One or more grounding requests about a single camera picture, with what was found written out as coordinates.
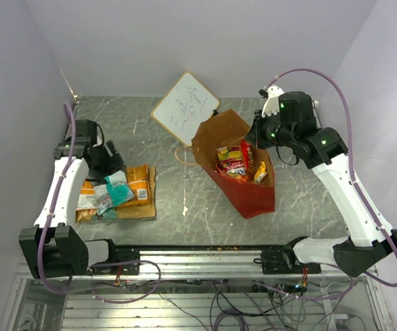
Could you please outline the teal candy packet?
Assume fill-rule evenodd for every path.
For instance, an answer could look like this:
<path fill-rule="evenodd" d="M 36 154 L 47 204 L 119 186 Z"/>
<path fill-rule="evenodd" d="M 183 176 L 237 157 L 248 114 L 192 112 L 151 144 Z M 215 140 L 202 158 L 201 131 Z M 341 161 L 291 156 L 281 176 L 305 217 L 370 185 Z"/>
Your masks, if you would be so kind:
<path fill-rule="evenodd" d="M 98 215 L 134 198 L 124 171 L 119 170 L 104 178 L 105 183 L 94 186 L 94 198 Z"/>

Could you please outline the orange snack packet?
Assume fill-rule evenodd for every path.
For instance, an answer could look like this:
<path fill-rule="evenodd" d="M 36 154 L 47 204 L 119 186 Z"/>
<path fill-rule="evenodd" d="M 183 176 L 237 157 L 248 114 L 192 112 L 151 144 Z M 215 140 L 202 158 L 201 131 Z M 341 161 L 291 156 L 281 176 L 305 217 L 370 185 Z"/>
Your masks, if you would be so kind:
<path fill-rule="evenodd" d="M 146 164 L 122 170 L 126 174 L 128 185 L 134 193 L 134 198 L 118 207 L 142 205 L 150 202 L 148 170 L 149 168 Z M 105 183 L 104 178 L 100 182 L 94 180 L 84 181 L 77 203 L 77 210 L 96 210 L 94 186 L 102 183 Z"/>

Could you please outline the tan chips bag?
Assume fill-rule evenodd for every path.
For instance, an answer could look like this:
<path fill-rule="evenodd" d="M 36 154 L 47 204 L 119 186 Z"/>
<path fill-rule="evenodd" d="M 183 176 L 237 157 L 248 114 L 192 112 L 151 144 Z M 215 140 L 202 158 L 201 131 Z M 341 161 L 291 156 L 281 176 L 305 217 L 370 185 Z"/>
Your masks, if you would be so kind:
<path fill-rule="evenodd" d="M 95 219 L 151 219 L 156 216 L 155 207 L 155 188 L 156 188 L 156 169 L 150 166 L 148 170 L 150 187 L 150 202 L 142 205 L 131 205 L 125 207 L 112 208 L 99 216 L 96 210 L 76 211 L 76 223 Z"/>

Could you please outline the red brown paper bag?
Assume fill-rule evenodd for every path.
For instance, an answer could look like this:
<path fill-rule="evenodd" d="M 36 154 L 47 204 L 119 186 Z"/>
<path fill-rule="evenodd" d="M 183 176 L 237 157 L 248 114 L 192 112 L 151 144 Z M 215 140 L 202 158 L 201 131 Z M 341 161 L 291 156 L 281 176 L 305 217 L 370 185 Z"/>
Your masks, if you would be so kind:
<path fill-rule="evenodd" d="M 245 137 L 248 124 L 233 110 L 204 121 L 192 139 L 201 166 L 246 219 L 275 211 L 274 169 L 268 153 Z"/>

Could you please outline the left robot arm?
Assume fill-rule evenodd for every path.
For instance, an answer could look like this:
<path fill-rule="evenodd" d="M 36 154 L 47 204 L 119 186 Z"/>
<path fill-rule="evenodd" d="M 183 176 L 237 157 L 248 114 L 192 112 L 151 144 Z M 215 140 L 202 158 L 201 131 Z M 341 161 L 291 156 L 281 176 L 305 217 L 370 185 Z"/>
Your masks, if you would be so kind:
<path fill-rule="evenodd" d="M 112 240 L 84 241 L 73 225 L 86 181 L 94 182 L 86 204 L 97 215 L 133 199 L 134 193 L 121 155 L 112 141 L 105 141 L 100 126 L 77 120 L 75 128 L 54 150 L 54 176 L 40 215 L 31 228 L 20 231 L 19 244 L 35 279 L 84 275 L 93 265 L 110 274 L 119 264 Z"/>

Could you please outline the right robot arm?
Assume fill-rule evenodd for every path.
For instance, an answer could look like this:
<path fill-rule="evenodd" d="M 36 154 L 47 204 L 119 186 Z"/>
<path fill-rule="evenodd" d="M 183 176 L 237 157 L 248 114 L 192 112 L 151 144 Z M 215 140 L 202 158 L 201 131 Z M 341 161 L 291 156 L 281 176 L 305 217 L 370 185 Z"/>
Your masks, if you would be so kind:
<path fill-rule="evenodd" d="M 301 238 L 282 255 L 283 267 L 298 272 L 307 263 L 326 263 L 357 277 L 397 248 L 397 229 L 378 212 L 356 173 L 339 133 L 317 123 L 312 98 L 278 86 L 259 91 L 265 104 L 254 113 L 246 140 L 256 148 L 286 147 L 326 187 L 344 218 L 347 234 L 336 239 Z"/>

